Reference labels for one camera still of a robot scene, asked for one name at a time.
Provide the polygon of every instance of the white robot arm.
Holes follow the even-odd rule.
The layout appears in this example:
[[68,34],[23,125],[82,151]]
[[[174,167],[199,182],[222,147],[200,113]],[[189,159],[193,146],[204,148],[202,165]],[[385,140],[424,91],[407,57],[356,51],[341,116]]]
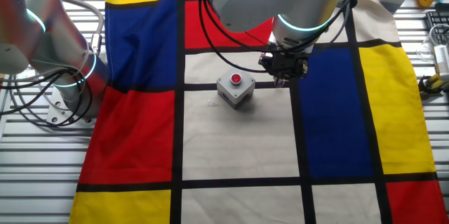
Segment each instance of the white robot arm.
[[[260,58],[259,63],[266,69],[265,72],[281,80],[305,77],[308,55],[319,36],[335,20],[332,14],[339,3],[339,0],[200,1],[203,2],[203,7],[208,14],[208,4],[210,4],[219,16],[222,26],[231,32],[245,32],[274,18],[269,48],[261,51],[268,53]],[[349,7],[350,1],[347,0],[345,6]]]
[[[66,73],[55,81],[55,86],[69,109],[78,115],[96,117],[108,78],[106,64],[94,52],[99,44],[89,46],[65,12],[62,0],[0,2],[0,73],[17,74],[28,65],[39,73],[61,69],[61,65],[76,69],[85,80]],[[95,38],[99,43],[99,34]],[[79,84],[83,81],[91,92],[80,94]]]

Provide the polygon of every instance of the mondrian pattern cloth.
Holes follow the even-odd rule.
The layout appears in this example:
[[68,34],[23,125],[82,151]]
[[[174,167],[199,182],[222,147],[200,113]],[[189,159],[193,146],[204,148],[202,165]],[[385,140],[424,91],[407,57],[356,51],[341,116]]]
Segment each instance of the mondrian pattern cloth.
[[[416,76],[377,0],[358,1],[306,79],[276,89],[254,74],[237,111],[217,94],[229,66],[197,0],[106,4],[110,83],[70,223],[449,223]],[[260,41],[231,35],[262,47],[271,25],[249,31]],[[206,27],[227,58],[259,67]]]

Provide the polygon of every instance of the red button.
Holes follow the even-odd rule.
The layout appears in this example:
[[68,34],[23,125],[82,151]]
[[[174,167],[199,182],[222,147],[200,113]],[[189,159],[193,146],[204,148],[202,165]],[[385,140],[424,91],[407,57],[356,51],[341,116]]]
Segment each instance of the red button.
[[241,83],[241,75],[240,74],[233,74],[231,76],[231,83],[233,85],[239,85]]

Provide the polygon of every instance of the red square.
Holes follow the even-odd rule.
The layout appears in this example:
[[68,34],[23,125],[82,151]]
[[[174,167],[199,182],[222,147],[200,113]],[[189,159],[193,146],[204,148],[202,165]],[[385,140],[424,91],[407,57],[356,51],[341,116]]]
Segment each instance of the red square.
[[435,181],[387,183],[393,224],[448,224],[440,184]]
[[175,92],[108,87],[79,183],[171,181]]
[[[219,21],[216,14],[210,10],[213,14],[215,21],[221,26],[223,30],[226,31],[229,35],[235,38],[237,41],[240,41],[248,46],[265,46],[268,43],[269,35],[272,32],[272,19],[269,19],[257,26],[256,28],[249,30],[246,34],[242,33],[234,33],[227,31]],[[209,19],[209,16],[206,13],[206,10],[203,8],[203,19],[204,25],[206,26],[206,30],[212,43],[217,48],[230,48],[230,47],[239,47],[240,45],[235,44],[233,41],[229,40],[224,34],[222,34],[216,26],[212,23],[212,20]],[[198,1],[187,1],[185,3],[185,48],[193,49],[193,48],[210,48],[206,37],[204,36],[203,30],[201,29],[201,23],[199,21],[199,10],[198,10]]]

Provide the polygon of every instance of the cable bundle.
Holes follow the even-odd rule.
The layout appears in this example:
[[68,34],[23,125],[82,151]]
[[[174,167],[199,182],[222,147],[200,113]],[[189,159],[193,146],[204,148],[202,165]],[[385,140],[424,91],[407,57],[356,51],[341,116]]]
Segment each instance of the cable bundle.
[[[75,110],[66,120],[64,120],[61,123],[54,124],[49,121],[46,121],[45,119],[42,119],[39,115],[37,115],[35,112],[33,112],[29,107],[33,103],[35,103],[41,96],[45,95],[46,90],[48,88],[50,88],[50,86],[52,84],[54,84],[58,79],[60,79],[65,74],[71,74],[73,79],[76,82],[76,85],[79,90],[78,102],[75,107]],[[23,84],[23,85],[18,84],[18,83],[24,82],[24,81],[32,81],[33,79],[37,79],[37,80],[33,81],[30,84]],[[0,86],[0,89],[8,90],[9,94],[11,95],[11,100],[13,101],[13,104],[15,106],[12,110],[0,112],[0,115],[7,115],[7,114],[19,112],[28,122],[32,123],[35,126],[58,128],[58,127],[62,127],[62,126],[72,125],[72,124],[76,123],[77,121],[79,121],[80,119],[82,119],[83,116],[85,116],[87,114],[87,112],[91,108],[92,102],[93,102],[92,90],[91,90],[91,87],[89,86],[89,83],[84,78],[84,75],[82,75],[80,72],[78,72],[78,70],[71,68],[71,67],[68,67],[66,69],[53,70],[53,71],[46,72],[46,73],[36,75],[34,77],[30,77],[30,78],[26,78],[26,79],[16,79],[16,76],[10,76],[9,79],[2,79],[0,81],[7,83],[6,86]],[[23,95],[21,93],[21,89],[32,87],[32,86],[38,86],[39,84],[41,84],[45,81],[49,81],[49,82],[41,89],[41,91],[31,101],[26,103],[25,99],[23,98]],[[79,111],[81,104],[83,102],[82,93],[83,93],[84,89],[87,89],[89,92],[89,103],[88,103],[86,109],[83,111],[83,113],[77,119],[74,119],[75,114]],[[13,91],[17,92],[17,95],[23,105],[21,105],[21,106],[18,105]],[[27,110],[32,116],[34,116],[36,118],[37,121],[30,119],[27,115],[25,115],[23,113],[23,110]]]

